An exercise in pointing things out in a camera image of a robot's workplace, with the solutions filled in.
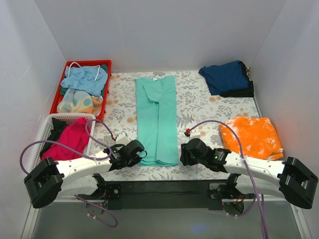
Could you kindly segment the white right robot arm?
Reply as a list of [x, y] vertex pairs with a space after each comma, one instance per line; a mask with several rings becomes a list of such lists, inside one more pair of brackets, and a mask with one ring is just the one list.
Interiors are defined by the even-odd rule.
[[226, 184], [226, 194], [237, 198], [253, 193], [281, 197], [303, 209], [313, 206], [318, 177], [300, 160], [269, 161], [252, 157], [241, 158], [228, 149], [211, 149], [198, 138], [181, 145], [180, 161], [184, 166], [202, 164], [214, 172], [236, 174], [237, 180]]

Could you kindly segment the teal t-shirt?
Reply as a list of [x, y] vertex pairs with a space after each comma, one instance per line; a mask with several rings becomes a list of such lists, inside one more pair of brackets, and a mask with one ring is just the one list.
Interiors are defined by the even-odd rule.
[[178, 165], [174, 76], [136, 79], [137, 138], [147, 155], [140, 166]]

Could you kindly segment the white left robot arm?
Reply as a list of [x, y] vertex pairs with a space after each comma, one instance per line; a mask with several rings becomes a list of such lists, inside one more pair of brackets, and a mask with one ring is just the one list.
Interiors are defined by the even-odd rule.
[[42, 160], [24, 179], [32, 206], [40, 209], [59, 197], [79, 196], [85, 200], [118, 200], [121, 186], [106, 182], [101, 173], [132, 167], [147, 154], [138, 140], [115, 144], [93, 155], [55, 161]]

